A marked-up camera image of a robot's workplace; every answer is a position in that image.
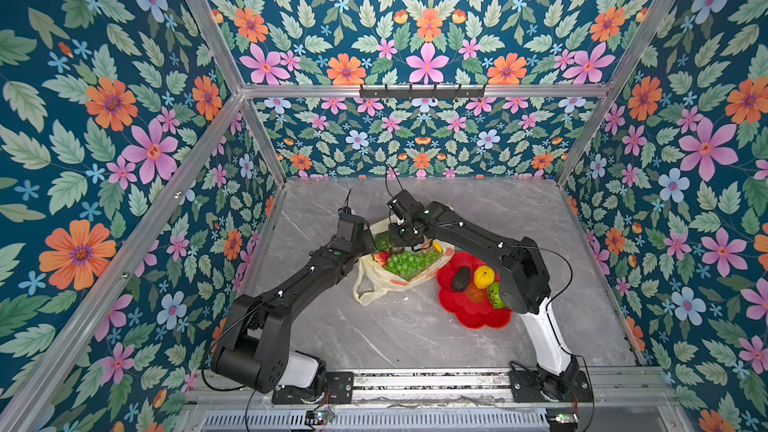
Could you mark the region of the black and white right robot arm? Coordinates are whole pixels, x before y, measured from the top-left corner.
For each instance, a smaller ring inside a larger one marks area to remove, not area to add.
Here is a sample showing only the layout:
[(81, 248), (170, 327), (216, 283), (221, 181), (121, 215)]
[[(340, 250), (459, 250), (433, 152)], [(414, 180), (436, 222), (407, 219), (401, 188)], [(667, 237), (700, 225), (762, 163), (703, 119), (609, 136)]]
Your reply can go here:
[(518, 314), (536, 353), (536, 380), (551, 400), (574, 393), (580, 372), (552, 310), (550, 274), (538, 244), (529, 237), (505, 237), (460, 216), (437, 201), (427, 205), (401, 190), (387, 203), (397, 218), (389, 225), (391, 243), (416, 246), (426, 239), (449, 243), (483, 261), (500, 279), (500, 299)]

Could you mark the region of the green fake lime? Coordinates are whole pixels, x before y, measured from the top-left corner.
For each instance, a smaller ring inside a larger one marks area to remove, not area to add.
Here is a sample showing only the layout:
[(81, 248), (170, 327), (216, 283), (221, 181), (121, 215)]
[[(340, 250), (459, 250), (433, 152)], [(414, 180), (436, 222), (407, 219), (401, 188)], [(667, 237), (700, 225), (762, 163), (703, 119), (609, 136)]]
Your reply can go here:
[(379, 252), (388, 252), (391, 248), (390, 234), (381, 232), (374, 236), (374, 245)]

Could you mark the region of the cream plastic bag with fruit print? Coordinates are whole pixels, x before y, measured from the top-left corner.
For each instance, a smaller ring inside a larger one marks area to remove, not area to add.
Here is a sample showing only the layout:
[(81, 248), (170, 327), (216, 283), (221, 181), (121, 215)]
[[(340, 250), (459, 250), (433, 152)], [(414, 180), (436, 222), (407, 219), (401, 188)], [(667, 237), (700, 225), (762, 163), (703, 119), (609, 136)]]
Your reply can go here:
[(430, 281), (456, 253), (453, 245), (431, 239), (417, 246), (394, 246), (389, 238), (389, 225), (385, 219), (371, 226), (374, 253), (360, 258), (356, 264), (352, 293), (362, 306), (387, 293), (405, 292)]

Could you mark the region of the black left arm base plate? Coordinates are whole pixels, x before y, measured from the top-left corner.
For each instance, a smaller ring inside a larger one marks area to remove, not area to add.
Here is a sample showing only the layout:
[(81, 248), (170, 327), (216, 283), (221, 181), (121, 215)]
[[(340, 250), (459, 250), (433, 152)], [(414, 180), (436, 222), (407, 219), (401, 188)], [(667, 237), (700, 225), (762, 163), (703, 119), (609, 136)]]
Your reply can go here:
[(306, 388), (280, 386), (272, 393), (275, 405), (346, 405), (352, 402), (355, 375), (348, 371), (319, 373)]

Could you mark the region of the yellow fake lemon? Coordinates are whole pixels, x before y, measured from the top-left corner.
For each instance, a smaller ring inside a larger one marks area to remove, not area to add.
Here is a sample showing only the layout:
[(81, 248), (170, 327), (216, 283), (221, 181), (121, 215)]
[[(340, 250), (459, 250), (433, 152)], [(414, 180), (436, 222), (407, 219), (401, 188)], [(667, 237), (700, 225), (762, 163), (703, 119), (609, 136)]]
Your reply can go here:
[(480, 290), (485, 290), (490, 287), (496, 280), (495, 271), (487, 266), (482, 265), (475, 269), (473, 274), (473, 284)]

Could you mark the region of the red fake strawberry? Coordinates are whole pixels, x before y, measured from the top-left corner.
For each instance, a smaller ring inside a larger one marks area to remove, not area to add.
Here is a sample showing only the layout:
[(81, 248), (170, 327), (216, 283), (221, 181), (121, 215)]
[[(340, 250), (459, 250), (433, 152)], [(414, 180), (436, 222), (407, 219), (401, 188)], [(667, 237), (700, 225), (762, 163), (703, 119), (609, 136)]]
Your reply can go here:
[(390, 253), (386, 251), (377, 252), (373, 255), (373, 259), (382, 267), (384, 267), (389, 261)]

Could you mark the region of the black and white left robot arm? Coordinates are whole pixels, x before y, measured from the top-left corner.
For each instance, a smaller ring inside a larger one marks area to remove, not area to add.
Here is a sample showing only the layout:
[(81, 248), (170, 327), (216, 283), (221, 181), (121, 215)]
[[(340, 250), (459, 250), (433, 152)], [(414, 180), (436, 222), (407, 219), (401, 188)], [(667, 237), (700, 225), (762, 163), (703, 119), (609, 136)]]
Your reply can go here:
[(271, 290), (235, 300), (212, 347), (211, 370), (262, 394), (278, 387), (322, 394), (324, 362), (290, 350), (293, 323), (345, 279), (361, 257), (374, 252), (370, 223), (349, 207), (341, 208), (335, 234), (309, 254), (305, 266)]

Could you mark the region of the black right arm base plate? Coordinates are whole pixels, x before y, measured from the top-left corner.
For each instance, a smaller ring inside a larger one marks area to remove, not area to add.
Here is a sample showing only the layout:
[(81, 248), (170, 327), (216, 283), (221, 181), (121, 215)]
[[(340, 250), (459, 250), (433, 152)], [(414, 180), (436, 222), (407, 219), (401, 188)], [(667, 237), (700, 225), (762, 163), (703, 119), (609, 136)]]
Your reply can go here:
[(511, 369), (508, 373), (511, 393), (516, 402), (594, 401), (593, 388), (584, 370), (569, 367), (560, 375), (544, 369)]

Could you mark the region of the dark fake avocado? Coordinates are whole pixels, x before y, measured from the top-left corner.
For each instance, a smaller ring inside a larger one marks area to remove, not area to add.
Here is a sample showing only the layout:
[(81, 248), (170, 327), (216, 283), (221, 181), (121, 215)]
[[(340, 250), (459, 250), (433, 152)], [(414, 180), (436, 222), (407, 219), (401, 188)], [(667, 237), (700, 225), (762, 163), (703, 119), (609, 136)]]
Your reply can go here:
[(464, 293), (472, 284), (472, 278), (473, 272), (469, 267), (460, 267), (451, 280), (451, 290), (454, 293)]

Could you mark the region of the green fake bell pepper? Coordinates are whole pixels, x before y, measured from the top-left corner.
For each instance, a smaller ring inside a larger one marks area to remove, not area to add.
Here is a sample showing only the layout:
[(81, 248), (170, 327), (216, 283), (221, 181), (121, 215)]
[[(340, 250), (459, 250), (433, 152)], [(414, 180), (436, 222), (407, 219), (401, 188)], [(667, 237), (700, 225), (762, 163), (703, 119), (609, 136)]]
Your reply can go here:
[(486, 288), (486, 295), (491, 307), (495, 310), (502, 310), (506, 305), (501, 297), (500, 283), (493, 282)]

